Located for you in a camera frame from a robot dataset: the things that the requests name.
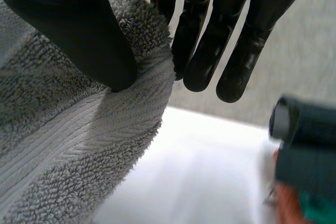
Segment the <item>cylindrical object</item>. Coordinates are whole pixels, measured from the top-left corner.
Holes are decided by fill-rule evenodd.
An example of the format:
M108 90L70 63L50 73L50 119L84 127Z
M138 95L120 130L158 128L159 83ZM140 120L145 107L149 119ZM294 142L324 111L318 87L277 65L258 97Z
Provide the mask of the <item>cylindrical object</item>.
M269 133L285 144L336 148L336 109L282 97L273 110Z

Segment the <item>dark green object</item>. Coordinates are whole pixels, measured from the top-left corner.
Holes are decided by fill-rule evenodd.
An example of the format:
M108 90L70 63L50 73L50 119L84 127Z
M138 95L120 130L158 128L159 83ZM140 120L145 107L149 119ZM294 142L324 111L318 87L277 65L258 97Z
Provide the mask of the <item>dark green object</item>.
M299 194L299 201L305 220L316 224L336 224L336 204L305 192Z

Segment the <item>terry cloth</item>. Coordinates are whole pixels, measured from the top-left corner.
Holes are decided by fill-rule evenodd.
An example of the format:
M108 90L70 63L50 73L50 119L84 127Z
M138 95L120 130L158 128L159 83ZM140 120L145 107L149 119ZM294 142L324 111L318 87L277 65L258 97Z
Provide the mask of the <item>terry cloth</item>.
M0 223L89 223L155 137L174 82L146 0L110 0L139 66L112 93L0 0Z

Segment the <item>blurry object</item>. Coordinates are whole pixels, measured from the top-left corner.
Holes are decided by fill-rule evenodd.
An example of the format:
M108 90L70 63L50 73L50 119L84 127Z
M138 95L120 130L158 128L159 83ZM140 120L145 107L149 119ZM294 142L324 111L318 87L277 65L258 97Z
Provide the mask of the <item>blurry object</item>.
M336 202L336 110L282 97L269 133L283 141L276 180Z

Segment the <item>folded towel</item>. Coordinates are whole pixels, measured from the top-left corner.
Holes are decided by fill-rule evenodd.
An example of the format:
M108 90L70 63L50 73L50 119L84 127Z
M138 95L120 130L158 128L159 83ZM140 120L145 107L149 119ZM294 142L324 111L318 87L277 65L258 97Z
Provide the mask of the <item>folded towel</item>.
M110 0L139 66L112 93L0 0L0 222L89 223L156 135L174 82L169 30Z

